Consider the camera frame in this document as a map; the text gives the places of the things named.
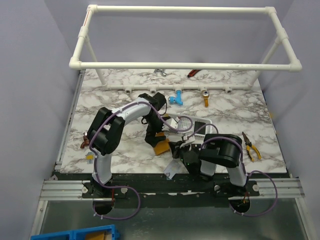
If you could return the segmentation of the white credit card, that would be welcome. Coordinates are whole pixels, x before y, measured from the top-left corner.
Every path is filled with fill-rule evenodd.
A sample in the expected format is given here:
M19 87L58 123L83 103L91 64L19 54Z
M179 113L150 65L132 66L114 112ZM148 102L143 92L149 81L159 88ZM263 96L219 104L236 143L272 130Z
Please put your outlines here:
M167 180L172 178L184 168L184 165L180 161L171 161L168 166L164 169L163 173Z

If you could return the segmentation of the tan leather card holder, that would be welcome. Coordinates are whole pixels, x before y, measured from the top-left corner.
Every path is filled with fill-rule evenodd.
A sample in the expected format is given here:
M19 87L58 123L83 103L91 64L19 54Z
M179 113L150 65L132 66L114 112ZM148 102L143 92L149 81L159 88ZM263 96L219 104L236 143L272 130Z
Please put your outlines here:
M171 148L170 148L169 142L170 141L168 139L158 142L157 145L153 148L155 155L159 156L163 153L170 151Z

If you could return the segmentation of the white plastic basket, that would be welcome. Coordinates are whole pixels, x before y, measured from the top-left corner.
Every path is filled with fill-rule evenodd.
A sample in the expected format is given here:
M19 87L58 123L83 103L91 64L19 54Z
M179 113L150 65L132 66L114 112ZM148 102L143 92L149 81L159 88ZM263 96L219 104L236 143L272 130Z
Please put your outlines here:
M218 134L218 128L209 118L195 117L189 115L177 115L166 113L163 118L169 117L169 122L173 122L173 128L164 125L164 131L168 133L182 135L194 135L195 138L204 138L206 134Z

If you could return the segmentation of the black credit card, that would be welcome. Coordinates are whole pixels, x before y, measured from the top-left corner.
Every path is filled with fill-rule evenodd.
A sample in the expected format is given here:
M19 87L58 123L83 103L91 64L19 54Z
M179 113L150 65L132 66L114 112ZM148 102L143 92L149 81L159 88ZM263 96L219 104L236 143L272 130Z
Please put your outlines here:
M201 121L195 121L193 132L198 135L205 135L206 134L206 123L201 122Z

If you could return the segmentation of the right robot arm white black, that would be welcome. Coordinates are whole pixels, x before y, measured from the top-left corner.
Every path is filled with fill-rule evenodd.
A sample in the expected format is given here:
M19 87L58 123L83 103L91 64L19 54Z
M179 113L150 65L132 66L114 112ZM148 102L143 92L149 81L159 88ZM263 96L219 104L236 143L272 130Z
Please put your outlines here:
M190 175L212 177L217 166L227 169L230 191L241 196L248 190L247 173L243 163L242 139L234 134L205 135L202 143L185 137L169 143L172 157L180 160Z

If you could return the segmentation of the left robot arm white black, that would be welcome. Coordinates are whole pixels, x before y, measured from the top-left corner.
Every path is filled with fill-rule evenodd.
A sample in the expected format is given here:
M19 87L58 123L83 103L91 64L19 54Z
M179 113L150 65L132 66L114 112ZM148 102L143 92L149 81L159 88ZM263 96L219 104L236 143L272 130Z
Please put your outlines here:
M165 96L156 93L153 96L147 93L124 106L98 110L87 132L89 149L94 154L92 177L96 181L93 191L101 198L107 197L111 191L108 181L112 178L112 153L120 144L124 127L142 117L146 120L147 129L145 141L153 148L166 139L165 136L156 136L162 132L164 120L159 110L167 104Z

